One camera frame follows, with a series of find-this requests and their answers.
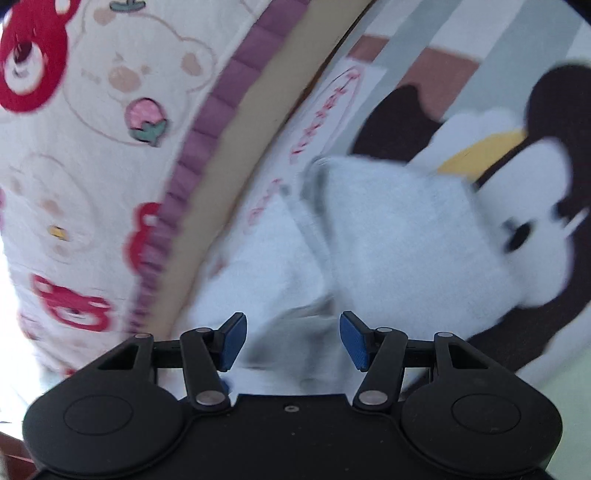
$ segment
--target folded garment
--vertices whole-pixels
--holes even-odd
[[[246,313],[234,392],[351,395],[360,378],[340,344],[343,310],[432,339],[490,328],[520,301],[462,179],[333,157],[313,163],[302,184],[269,201],[177,325],[179,335]],[[180,377],[164,386],[182,394]]]

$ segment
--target screw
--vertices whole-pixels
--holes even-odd
[[[359,401],[363,405],[381,405],[388,401],[388,396],[380,390],[367,390],[359,394]]]
[[[195,397],[197,403],[200,405],[204,405],[206,407],[213,407],[214,405],[219,405],[224,400],[226,400],[226,396],[222,392],[218,392],[216,390],[206,390],[205,392],[201,392]]]

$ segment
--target purple ruffle trim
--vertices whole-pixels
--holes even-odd
[[[234,52],[197,114],[158,210],[157,222],[142,252],[139,294],[128,319],[129,333],[137,333],[144,326],[189,198],[201,182],[204,167],[213,157],[221,134],[234,118],[248,89],[284,44],[309,3],[310,0],[272,0]]]

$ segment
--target blue object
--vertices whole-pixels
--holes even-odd
[[[244,342],[246,341],[246,315],[234,324],[232,329],[226,333],[222,353],[220,354],[220,371],[230,370]]]
[[[351,360],[357,370],[366,371],[369,368],[369,352],[365,345],[365,337],[345,314],[340,316],[340,339],[349,352]]]

